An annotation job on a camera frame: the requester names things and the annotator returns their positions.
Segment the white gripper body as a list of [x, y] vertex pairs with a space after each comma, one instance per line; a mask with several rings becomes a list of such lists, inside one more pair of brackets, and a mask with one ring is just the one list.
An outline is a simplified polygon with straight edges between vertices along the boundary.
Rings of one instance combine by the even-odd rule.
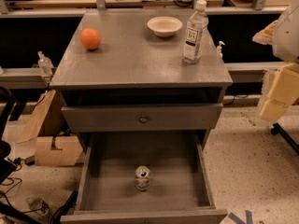
[[299, 64], [284, 63], [274, 76], [269, 92], [266, 94], [259, 117], [276, 122], [290, 105], [299, 100]]

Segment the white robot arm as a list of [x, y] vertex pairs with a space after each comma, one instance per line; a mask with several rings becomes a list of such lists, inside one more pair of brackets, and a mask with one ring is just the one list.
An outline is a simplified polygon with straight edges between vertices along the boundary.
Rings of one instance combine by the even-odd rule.
[[258, 117], [276, 122], [299, 100], [299, 0], [293, 0], [276, 21], [252, 40], [271, 45], [274, 56], [283, 61], [278, 70], [266, 73], [258, 104]]

